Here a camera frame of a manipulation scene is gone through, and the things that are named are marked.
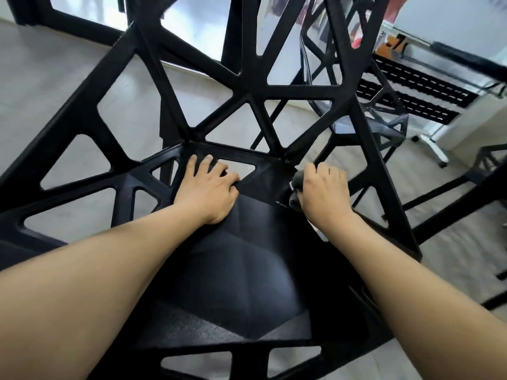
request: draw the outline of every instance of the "left hand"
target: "left hand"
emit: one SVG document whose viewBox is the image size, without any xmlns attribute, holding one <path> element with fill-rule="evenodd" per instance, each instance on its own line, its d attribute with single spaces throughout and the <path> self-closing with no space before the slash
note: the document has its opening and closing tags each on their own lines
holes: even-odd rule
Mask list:
<svg viewBox="0 0 507 380">
<path fill-rule="evenodd" d="M 174 199 L 174 204 L 188 203 L 195 206 L 202 212 L 205 224 L 221 222 L 229 214 L 239 195 L 236 187 L 232 186 L 240 180 L 239 175 L 231 172 L 221 177 L 222 172 L 229 167 L 224 163 L 217 163 L 208 173 L 212 159 L 212 155 L 206 156 L 194 176 L 197 156 L 193 154 L 189 158 L 187 171 Z"/>
</svg>

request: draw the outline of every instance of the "forearm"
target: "forearm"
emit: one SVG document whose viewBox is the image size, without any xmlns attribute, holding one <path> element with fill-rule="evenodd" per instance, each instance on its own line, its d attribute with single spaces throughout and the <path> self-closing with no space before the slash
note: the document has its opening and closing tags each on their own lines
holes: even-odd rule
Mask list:
<svg viewBox="0 0 507 380">
<path fill-rule="evenodd" d="M 176 204 L 2 271 L 0 377 L 84 378 L 203 222 Z"/>
<path fill-rule="evenodd" d="M 353 215 L 324 230 L 425 378 L 507 377 L 507 327 Z"/>
</svg>

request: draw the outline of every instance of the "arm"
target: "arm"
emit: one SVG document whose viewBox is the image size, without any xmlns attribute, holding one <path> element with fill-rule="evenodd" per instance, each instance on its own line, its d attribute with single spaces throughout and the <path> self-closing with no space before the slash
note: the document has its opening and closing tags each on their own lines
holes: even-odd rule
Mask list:
<svg viewBox="0 0 507 380">
<path fill-rule="evenodd" d="M 361 275 L 423 378 L 507 378 L 507 325 L 356 215 L 345 172 L 310 164 L 299 195 L 308 220 Z"/>
<path fill-rule="evenodd" d="M 237 173 L 194 177 L 187 165 L 174 205 L 0 272 L 0 378 L 85 378 L 174 249 L 222 221 Z"/>
</svg>

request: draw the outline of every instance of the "hand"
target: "hand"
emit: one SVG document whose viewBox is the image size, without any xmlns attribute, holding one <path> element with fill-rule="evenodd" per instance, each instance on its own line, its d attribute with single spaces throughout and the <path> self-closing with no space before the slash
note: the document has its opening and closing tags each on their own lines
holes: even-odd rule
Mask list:
<svg viewBox="0 0 507 380">
<path fill-rule="evenodd" d="M 229 214 L 239 195 L 236 187 L 231 186 L 240 180 L 238 174 L 232 172 L 220 177 L 229 167 L 223 163 L 217 163 L 208 173 L 212 159 L 212 155 L 206 156 L 194 176 L 197 156 L 193 154 L 189 158 L 187 171 L 174 199 L 174 204 L 188 203 L 202 212 L 205 224 L 221 222 Z"/>
<path fill-rule="evenodd" d="M 298 192 L 298 197 L 306 218 L 324 233 L 337 219 L 354 216 L 347 174 L 326 163 L 320 163 L 317 169 L 313 163 L 306 166 L 303 191 Z"/>
</svg>

